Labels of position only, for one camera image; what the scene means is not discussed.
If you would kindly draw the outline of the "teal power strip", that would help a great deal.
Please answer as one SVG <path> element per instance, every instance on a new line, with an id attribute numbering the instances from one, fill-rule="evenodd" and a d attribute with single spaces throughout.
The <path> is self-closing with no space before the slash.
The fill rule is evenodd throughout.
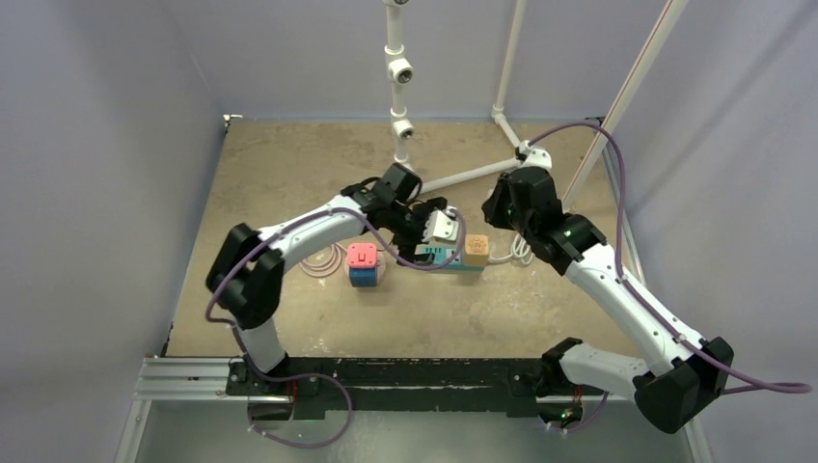
<path id="1" fill-rule="evenodd" d="M 442 246 L 423 246 L 420 254 L 430 255 L 432 257 L 432 264 L 439 265 L 445 260 L 449 259 L 456 251 L 453 245 Z M 485 265 L 470 265 L 465 262 L 461 255 L 457 255 L 449 264 L 437 269 L 437 272 L 449 273 L 464 273 L 464 272 L 482 272 L 486 268 Z"/>

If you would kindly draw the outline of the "round pink power socket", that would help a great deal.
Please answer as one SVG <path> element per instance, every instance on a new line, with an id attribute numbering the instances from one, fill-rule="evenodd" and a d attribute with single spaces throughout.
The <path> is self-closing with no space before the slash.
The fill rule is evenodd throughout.
<path id="1" fill-rule="evenodd" d="M 378 251 L 376 263 L 376 284 L 378 286 L 381 285 L 384 280 L 386 269 L 387 269 L 386 253 L 383 251 Z"/>

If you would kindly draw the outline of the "pink square plug adapter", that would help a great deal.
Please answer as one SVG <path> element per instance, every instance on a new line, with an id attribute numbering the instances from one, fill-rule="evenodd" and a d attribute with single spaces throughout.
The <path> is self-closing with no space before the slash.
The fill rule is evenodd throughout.
<path id="1" fill-rule="evenodd" d="M 371 269 L 378 263 L 378 248 L 373 243 L 355 242 L 347 246 L 346 265 L 352 269 Z"/>

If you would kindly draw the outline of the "tan cube plug adapter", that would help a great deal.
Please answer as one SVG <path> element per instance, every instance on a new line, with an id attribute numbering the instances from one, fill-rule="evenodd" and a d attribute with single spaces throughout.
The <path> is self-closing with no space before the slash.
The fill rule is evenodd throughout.
<path id="1" fill-rule="evenodd" d="M 484 268 L 490 260 L 490 239 L 484 234 L 467 234 L 462 262 L 465 266 Z"/>

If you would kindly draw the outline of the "blue cube socket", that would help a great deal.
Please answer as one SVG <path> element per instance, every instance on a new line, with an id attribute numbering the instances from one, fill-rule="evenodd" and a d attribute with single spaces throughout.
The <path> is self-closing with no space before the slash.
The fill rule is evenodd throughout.
<path id="1" fill-rule="evenodd" d="M 347 274 L 353 287 L 375 287 L 378 285 L 378 270 L 376 267 L 350 267 Z"/>

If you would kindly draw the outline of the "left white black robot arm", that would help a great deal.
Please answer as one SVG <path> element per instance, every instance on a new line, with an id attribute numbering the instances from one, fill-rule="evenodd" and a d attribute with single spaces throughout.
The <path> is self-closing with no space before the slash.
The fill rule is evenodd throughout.
<path id="1" fill-rule="evenodd" d="M 219 306 L 230 313 L 232 329 L 245 357 L 253 364 L 250 381 L 263 394 L 281 391 L 287 381 L 288 355 L 275 324 L 286 273 L 339 241 L 370 232 L 408 268 L 438 269 L 421 244 L 449 241 L 463 248 L 466 223 L 443 197 L 416 203 L 421 178 L 401 164 L 380 177 L 350 184 L 310 212 L 258 230 L 245 223 L 230 229 L 205 278 L 211 299 L 206 320 Z"/>

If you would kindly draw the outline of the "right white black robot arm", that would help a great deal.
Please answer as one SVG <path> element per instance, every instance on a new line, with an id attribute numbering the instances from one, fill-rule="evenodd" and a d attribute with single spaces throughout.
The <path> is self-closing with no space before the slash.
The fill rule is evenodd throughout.
<path id="1" fill-rule="evenodd" d="M 585 216 L 565 213 L 549 172 L 524 167 L 498 177 L 481 210 L 487 224 L 518 232 L 539 260 L 587 294 L 634 343 L 638 358 L 567 338 L 541 357 L 539 395 L 590 386 L 633 401 L 667 434 L 680 430 L 725 389 L 732 346 L 706 339 L 673 315 L 616 261 L 615 248 Z"/>

